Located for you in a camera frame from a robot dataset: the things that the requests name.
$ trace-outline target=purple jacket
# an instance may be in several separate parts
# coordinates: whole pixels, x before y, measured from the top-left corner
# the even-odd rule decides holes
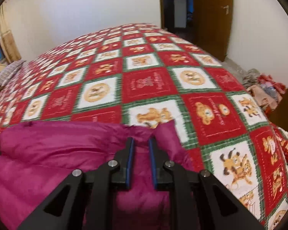
[[[0,134],[0,218],[10,230],[19,224],[74,169],[97,169],[135,139],[131,190],[119,192],[114,229],[169,229],[169,196],[151,181],[148,139],[155,135],[170,159],[193,170],[181,147],[174,121],[156,129],[109,123],[35,121]]]

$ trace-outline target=silver bolt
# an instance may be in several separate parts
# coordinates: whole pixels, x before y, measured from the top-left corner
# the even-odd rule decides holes
[[[116,160],[111,160],[111,161],[108,162],[108,165],[110,167],[115,167],[116,165],[118,165],[118,162]]]
[[[202,170],[202,171],[200,172],[200,174],[201,174],[203,177],[208,177],[208,176],[210,176],[209,170]]]
[[[76,169],[76,170],[74,170],[73,172],[72,172],[72,175],[73,176],[80,176],[82,174],[82,171],[81,170],[79,170],[79,169]]]
[[[173,167],[174,165],[175,165],[175,163],[173,161],[166,161],[165,162],[165,166],[167,166],[169,168]]]

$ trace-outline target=bedspread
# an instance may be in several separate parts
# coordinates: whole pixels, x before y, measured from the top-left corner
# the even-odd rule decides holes
[[[254,99],[202,49],[152,24],[66,42],[0,92],[0,132],[31,120],[175,127],[195,171],[209,169],[266,228],[288,209],[288,166]]]

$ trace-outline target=striped pillow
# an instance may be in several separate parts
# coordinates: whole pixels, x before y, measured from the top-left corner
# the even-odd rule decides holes
[[[25,60],[14,61],[0,72],[0,90],[17,73],[17,71],[22,67],[22,63],[24,62]]]

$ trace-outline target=beige curtain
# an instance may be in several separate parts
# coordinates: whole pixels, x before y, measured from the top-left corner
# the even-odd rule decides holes
[[[21,56],[15,44],[13,34],[5,18],[4,4],[5,2],[0,6],[0,46],[6,61],[10,64],[16,60],[20,60]]]

